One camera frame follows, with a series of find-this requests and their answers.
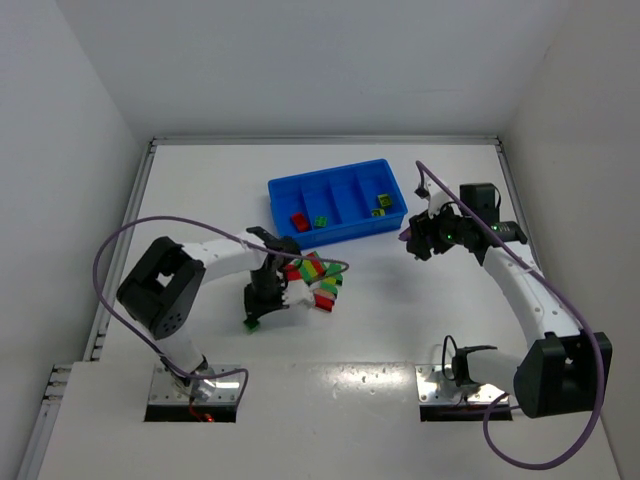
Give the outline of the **small green lego brick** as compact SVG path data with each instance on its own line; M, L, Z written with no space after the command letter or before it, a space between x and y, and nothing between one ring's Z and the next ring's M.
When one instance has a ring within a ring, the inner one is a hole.
M260 321L256 319L246 319L243 324L249 332L253 332L260 327Z

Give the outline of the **red lego brick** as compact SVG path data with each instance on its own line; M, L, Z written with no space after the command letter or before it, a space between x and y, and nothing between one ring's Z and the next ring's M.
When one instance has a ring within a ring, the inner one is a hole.
M304 233L311 230L311 225L303 213L296 212L290 219L297 232Z

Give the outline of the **purple green lego stack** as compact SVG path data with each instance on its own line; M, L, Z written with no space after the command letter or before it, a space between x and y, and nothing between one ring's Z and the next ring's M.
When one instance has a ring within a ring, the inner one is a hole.
M402 242L408 242L411 239L411 229L407 228L404 231L402 231L398 239Z

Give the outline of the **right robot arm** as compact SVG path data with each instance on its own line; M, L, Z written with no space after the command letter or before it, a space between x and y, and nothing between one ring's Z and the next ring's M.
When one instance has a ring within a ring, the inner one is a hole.
M409 220L400 238L408 253L427 261L459 245L500 288L523 331L523 358L492 345L458 347L446 378L459 387L492 384L515 396L530 418L591 411L602 403L613 348L608 337L588 336L544 285L528 239L515 221L500 218L501 197L491 183L463 184L465 207L429 182L416 190L427 209Z

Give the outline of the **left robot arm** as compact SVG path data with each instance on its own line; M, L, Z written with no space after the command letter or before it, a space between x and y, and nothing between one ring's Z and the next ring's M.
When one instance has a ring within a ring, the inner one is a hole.
M285 268L292 263L289 256L300 253L292 238L277 238L259 226L238 238L180 244L160 237L117 291L118 302L151 335L165 355L163 361L178 368L173 376L185 386L192 383L190 374L208 367L185 327L202 285L248 272L250 283L244 289L248 327L258 326L266 314L313 301L306 283L286 278Z

